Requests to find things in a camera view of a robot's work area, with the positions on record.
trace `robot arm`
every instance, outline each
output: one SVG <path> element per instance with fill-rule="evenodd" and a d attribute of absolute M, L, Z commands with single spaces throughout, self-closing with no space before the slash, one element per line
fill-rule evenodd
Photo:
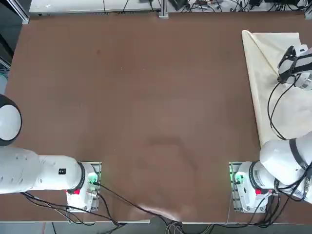
<path fill-rule="evenodd" d="M 271 140 L 264 144 L 257 162 L 243 162 L 235 174 L 235 182 L 244 212 L 265 208 L 272 191 L 295 184 L 306 173 L 293 195 L 312 203 L 310 164 L 312 132 L 291 140 Z M 283 190 L 291 194 L 294 186 Z"/>
<path fill-rule="evenodd" d="M 295 87 L 312 90 L 312 48 L 289 47 L 278 64 L 278 74 L 279 83 L 295 83 Z M 260 202 L 264 210 L 273 191 L 295 184 L 305 173 L 293 195 L 312 203 L 311 173 L 306 172 L 312 162 L 311 142 L 312 132 L 297 139 L 270 140 L 260 151 L 260 161 L 241 164 L 235 183 L 243 212 L 253 213 Z M 291 194 L 293 188 L 283 192 Z"/>
<path fill-rule="evenodd" d="M 10 146 L 0 148 L 0 194 L 29 190 L 66 190 L 67 204 L 96 207 L 98 174 L 90 163 L 68 156 L 42 156 Z"/>
<path fill-rule="evenodd" d="M 278 64 L 278 82 L 293 84 L 304 90 L 312 90 L 312 48 L 307 45 L 291 46 Z"/>

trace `brown table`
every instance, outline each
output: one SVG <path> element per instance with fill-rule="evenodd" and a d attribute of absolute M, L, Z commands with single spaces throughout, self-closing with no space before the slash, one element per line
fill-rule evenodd
<path fill-rule="evenodd" d="M 15 145 L 102 161 L 102 182 L 136 204 L 226 222 L 229 161 L 259 157 L 241 31 L 299 32 L 312 46 L 311 27 L 296 12 L 32 18 L 6 90 L 23 116 Z M 66 204 L 62 191 L 35 194 Z M 103 194 L 115 219 L 150 218 Z M 0 220 L 63 220 L 19 194 L 0 197 Z M 311 209 L 289 204 L 278 221 L 312 223 Z M 231 210 L 230 222 L 249 219 Z"/>

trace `metal frame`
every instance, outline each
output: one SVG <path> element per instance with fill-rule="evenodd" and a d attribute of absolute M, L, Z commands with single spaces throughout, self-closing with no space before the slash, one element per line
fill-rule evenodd
<path fill-rule="evenodd" d="M 312 1 L 308 7 L 304 10 L 304 16 L 307 20 L 312 20 Z"/>
<path fill-rule="evenodd" d="M 167 0 L 161 0 L 161 10 L 159 13 L 159 18 L 169 18 L 168 11 L 167 11 Z"/>
<path fill-rule="evenodd" d="M 23 24 L 29 23 L 29 16 L 27 15 L 24 8 L 21 6 L 18 0 L 7 0 L 7 2 L 11 5 L 14 11 L 18 14 L 21 18 Z"/>
<path fill-rule="evenodd" d="M 10 70 L 11 64 L 2 57 L 0 57 L 0 64 L 2 64 L 6 69 Z"/>

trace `black cable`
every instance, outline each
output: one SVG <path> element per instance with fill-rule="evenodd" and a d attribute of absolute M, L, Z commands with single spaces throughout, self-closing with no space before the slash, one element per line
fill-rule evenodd
<path fill-rule="evenodd" d="M 93 226 L 95 223 L 92 223 L 92 224 L 87 224 L 87 223 L 84 223 L 81 219 L 79 219 L 74 213 L 71 213 L 70 211 L 67 211 L 65 209 L 62 209 L 62 208 L 56 208 L 56 207 L 53 207 L 53 206 L 46 206 L 46 205 L 42 205 L 42 204 L 38 204 L 34 201 L 31 200 L 31 198 L 25 196 L 25 198 L 30 201 L 31 203 L 35 204 L 36 206 L 39 206 L 39 207 L 45 207 L 45 208 L 48 208 L 48 209 L 52 209 L 52 210 L 55 210 L 55 211 L 64 211 L 72 216 L 74 216 L 79 222 L 76 222 L 74 221 L 73 219 L 71 219 L 69 216 L 63 214 L 62 212 L 60 212 L 65 218 L 67 218 L 68 220 L 70 220 L 72 223 L 74 224 L 83 224 L 85 226 Z"/>
<path fill-rule="evenodd" d="M 215 10 L 210 5 L 207 4 L 207 7 L 209 7 L 210 9 L 212 9 L 213 12 L 215 12 Z"/>
<path fill-rule="evenodd" d="M 218 6 L 219 6 L 219 9 L 220 9 L 220 11 L 222 12 L 222 7 L 221 7 L 221 5 L 220 5 L 220 3 L 219 3 L 219 1 L 218 0 L 215 0 L 216 1 L 216 3 L 218 4 Z"/>
<path fill-rule="evenodd" d="M 235 9 L 237 8 L 237 6 L 239 6 L 239 7 L 240 7 L 240 9 L 241 9 L 241 10 L 243 10 L 243 8 L 242 8 L 242 6 L 240 6 L 240 4 L 239 4 L 238 0 L 237 0 L 237 1 L 230 0 L 230 1 L 232 1 L 232 2 L 236 3 L 236 7 L 235 7 Z"/>
<path fill-rule="evenodd" d="M 202 230 L 202 231 L 200 231 L 200 232 L 198 232 L 198 233 L 192 233 L 192 234 L 203 234 L 203 233 L 205 233 L 212 225 L 213 225 L 213 224 L 210 224 L 210 225 L 208 225 L 204 230 Z M 182 229 L 182 227 L 180 227 L 180 231 L 181 231 L 183 234 L 190 234 L 190 233 L 186 233 L 186 232 Z"/>
<path fill-rule="evenodd" d="M 112 234 L 114 231 L 116 231 L 116 230 L 117 230 L 117 229 L 119 229 L 119 228 L 124 227 L 125 225 L 123 225 L 123 226 L 117 226 L 117 227 L 114 227 L 113 229 L 108 230 L 108 231 L 105 231 L 105 232 L 100 233 L 100 234 Z"/>
<path fill-rule="evenodd" d="M 272 218 L 274 217 L 274 215 L 276 214 L 276 212 L 277 212 L 277 210 L 279 208 L 280 201 L 281 201 L 281 198 L 280 198 L 280 195 L 278 195 L 278 201 L 277 201 L 276 207 L 275 207 L 274 211 L 270 214 L 269 218 L 265 219 L 266 216 L 267 216 L 267 214 L 266 214 L 265 218 L 262 221 L 260 221 L 258 223 L 255 223 L 255 224 L 252 224 L 252 226 L 257 226 L 257 227 L 260 227 L 260 228 L 267 228 L 271 224 L 273 224 Z"/>
<path fill-rule="evenodd" d="M 105 10 L 105 0 L 103 0 L 103 7 L 104 7 L 104 12 L 106 13 L 106 10 Z"/>
<path fill-rule="evenodd" d="M 268 11 L 271 11 L 275 6 L 276 6 L 276 2 L 273 4 L 273 6 Z"/>
<path fill-rule="evenodd" d="M 104 202 L 107 215 L 108 215 L 109 218 L 112 220 L 112 223 L 113 223 L 115 226 L 120 226 L 120 224 L 112 218 L 111 213 L 109 212 L 108 205 L 107 205 L 107 202 L 106 202 L 105 198 L 104 198 L 100 193 L 98 193 L 97 195 L 98 195 L 98 196 L 102 199 L 102 201 Z"/>
<path fill-rule="evenodd" d="M 128 4 L 128 1 L 129 1 L 129 0 L 126 1 L 126 4 L 125 4 L 125 6 L 123 7 L 122 12 L 125 12 L 125 9 L 126 9 L 126 6 L 127 6 L 127 4 Z"/>
<path fill-rule="evenodd" d="M 109 217 L 106 217 L 106 216 L 104 216 L 104 215 L 97 214 L 97 213 L 94 213 L 94 212 L 91 212 L 91 211 L 86 211 L 86 210 L 81 209 L 81 208 L 78 208 L 78 207 L 73 207 L 73 206 L 68 206 L 68 205 L 59 205 L 59 204 L 55 204 L 55 203 L 52 203 L 52 202 L 48 202 L 48 201 L 45 201 L 45 200 L 42 200 L 42 199 L 38 199 L 38 198 L 36 198 L 36 197 L 31 197 L 31 196 L 29 196 L 29 198 L 31 198 L 31 199 L 33 199 L 33 200 L 36 200 L 36 201 L 40 201 L 40 202 L 47 203 L 47 204 L 52 205 L 52 206 L 66 207 L 66 208 L 71 208 L 71 209 L 83 211 L 83 212 L 86 212 L 86 213 L 89 213 L 89 214 L 92 214 L 92 215 L 95 215 L 95 216 L 103 217 L 103 218 L 106 218 L 106 219 L 112 221 Z"/>
<path fill-rule="evenodd" d="M 268 114 L 268 118 L 269 118 L 269 121 L 270 121 L 270 127 L 271 128 L 274 128 L 275 131 L 276 131 L 276 135 L 278 138 L 280 138 L 281 140 L 286 140 L 286 138 L 283 137 L 283 135 L 281 135 L 281 133 L 276 129 L 276 127 L 274 126 L 273 124 L 273 121 L 272 121 L 272 115 L 270 115 L 270 110 L 269 110 L 269 106 L 270 106 L 270 102 L 271 102 L 271 98 L 272 98 L 272 95 L 274 93 L 274 91 L 277 89 L 277 87 L 280 85 L 280 83 L 277 83 L 276 86 L 272 89 L 272 92 L 269 96 L 269 99 L 268 99 L 268 105 L 267 105 L 267 114 Z"/>
<path fill-rule="evenodd" d="M 300 78 L 300 75 L 298 76 L 298 78 L 294 78 L 294 82 L 292 83 L 291 86 L 289 86 L 282 94 L 281 96 L 279 96 L 279 98 L 277 99 L 276 103 L 275 103 L 275 106 L 272 110 L 272 113 L 271 113 L 271 117 L 269 116 L 269 121 L 270 121 L 270 127 L 271 128 L 274 128 L 276 130 L 276 132 L 278 133 L 278 137 L 281 139 L 281 140 L 287 140 L 278 130 L 277 128 L 274 126 L 273 124 L 273 121 L 272 121 L 272 118 L 273 118 L 273 114 L 276 110 L 276 107 L 277 107 L 277 104 L 279 103 L 279 101 L 281 100 L 281 98 L 292 88 L 295 86 L 296 82 L 299 80 Z M 279 83 L 274 87 L 274 89 L 272 90 L 271 94 L 270 94 L 270 97 L 269 97 L 269 100 L 268 100 L 268 107 L 267 107 L 267 111 L 268 111 L 268 114 L 269 114 L 269 104 L 270 104 L 270 100 L 271 100 L 271 97 L 272 97 L 272 94 L 274 92 L 274 90 L 278 87 Z"/>
<path fill-rule="evenodd" d="M 289 194 L 287 194 L 287 193 L 285 193 L 283 191 L 279 191 L 279 192 L 284 194 L 284 195 L 286 195 L 286 196 L 289 196 Z M 304 199 L 303 199 L 303 197 L 300 198 L 300 199 L 295 199 L 295 198 L 291 197 L 291 200 L 296 201 L 296 202 L 300 202 L 300 201 L 303 201 Z"/>
<path fill-rule="evenodd" d="M 55 231 L 54 222 L 52 222 L 52 228 L 53 228 L 54 234 L 57 234 L 57 231 Z"/>
<path fill-rule="evenodd" d="M 115 193 L 114 191 L 110 190 L 109 188 L 107 188 L 106 186 L 104 186 L 104 185 L 102 185 L 102 184 L 100 184 L 100 183 L 94 182 L 93 184 L 94 184 L 94 185 L 98 185 L 98 186 L 100 186 L 100 187 L 102 187 L 102 188 L 104 188 L 104 189 L 110 191 L 112 194 L 114 194 L 115 196 L 119 197 L 121 200 L 123 200 L 123 201 L 129 203 L 130 205 L 136 207 L 137 209 L 139 209 L 139 210 L 141 210 L 141 211 L 144 211 L 145 213 L 148 213 L 148 214 L 150 214 L 150 215 L 154 215 L 154 216 L 159 217 L 159 218 L 166 224 L 166 226 L 168 225 L 167 222 L 165 221 L 164 217 L 161 216 L 160 214 L 156 214 L 156 213 L 154 213 L 154 212 L 148 211 L 148 210 L 146 210 L 146 209 L 144 209 L 144 208 L 142 208 L 142 207 L 140 207 L 140 206 L 138 206 L 138 205 L 136 205 L 136 204 L 130 202 L 129 200 L 127 200 L 127 199 L 125 199 L 124 197 L 118 195 L 117 193 Z"/>
<path fill-rule="evenodd" d="M 199 5 L 200 5 L 201 11 L 204 12 L 204 9 L 203 9 L 203 7 L 201 6 L 200 0 L 198 1 L 198 3 L 199 3 Z"/>
<path fill-rule="evenodd" d="M 187 5 L 189 5 L 189 2 L 190 2 L 190 1 L 191 1 L 191 0 L 188 0 L 188 2 L 185 4 L 185 6 L 184 6 L 184 8 L 182 9 L 181 13 L 183 13 L 184 9 L 187 7 Z"/>
<path fill-rule="evenodd" d="M 308 170 L 310 170 L 312 167 L 312 162 L 310 163 L 310 165 L 306 168 L 304 174 L 301 176 L 301 178 L 298 180 L 298 182 L 296 183 L 296 186 L 292 189 L 292 192 L 289 194 L 286 202 L 284 203 L 282 209 L 280 210 L 279 214 L 275 217 L 275 219 L 273 220 L 272 223 L 274 223 L 282 214 L 282 212 L 284 211 L 288 201 L 291 199 L 291 197 L 293 196 L 294 192 L 298 189 L 299 185 L 301 184 L 301 182 L 303 181 L 303 179 L 307 176 Z"/>
<path fill-rule="evenodd" d="M 153 6 L 152 6 L 152 0 L 148 0 L 148 2 L 150 3 L 150 6 L 151 6 L 152 11 L 154 11 L 154 8 L 153 8 Z"/>
<path fill-rule="evenodd" d="M 213 226 L 209 230 L 209 233 L 207 233 L 207 234 L 211 234 L 214 228 L 215 228 L 215 225 L 213 224 Z"/>
<path fill-rule="evenodd" d="M 12 50 L 12 48 L 9 46 L 9 44 L 6 42 L 6 40 L 4 39 L 4 37 L 1 35 L 0 33 L 0 44 L 4 47 L 4 50 L 7 52 L 7 54 L 13 58 L 14 55 L 14 51 Z"/>
<path fill-rule="evenodd" d="M 252 215 L 252 217 L 251 217 L 251 219 L 249 220 L 248 223 L 246 223 L 246 224 L 244 224 L 244 225 L 242 225 L 242 226 L 238 226 L 238 227 L 224 226 L 224 225 L 221 225 L 221 224 L 215 224 L 215 225 L 220 226 L 220 227 L 224 227 L 224 228 L 245 228 L 245 227 L 249 226 L 249 225 L 251 224 L 251 222 L 253 221 L 254 215 L 256 214 L 256 212 L 257 212 L 258 208 L 260 207 L 261 203 L 262 203 L 266 198 L 267 198 L 267 196 L 264 197 L 264 198 L 260 201 L 259 205 L 258 205 L 257 208 L 255 209 L 255 211 L 254 211 L 254 213 L 253 213 L 253 215 Z"/>

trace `beige cloth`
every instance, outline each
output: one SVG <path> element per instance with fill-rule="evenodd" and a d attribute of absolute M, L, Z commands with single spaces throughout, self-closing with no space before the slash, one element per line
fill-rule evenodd
<path fill-rule="evenodd" d="M 243 30 L 242 39 L 262 146 L 268 140 L 278 139 L 270 128 L 267 114 L 268 99 L 277 84 L 277 65 L 289 46 L 301 43 L 298 33 L 250 33 Z M 277 99 L 289 86 L 281 84 L 275 90 L 270 102 L 270 113 Z M 278 103 L 273 123 L 287 139 L 300 137 L 311 131 L 312 92 L 292 87 Z"/>

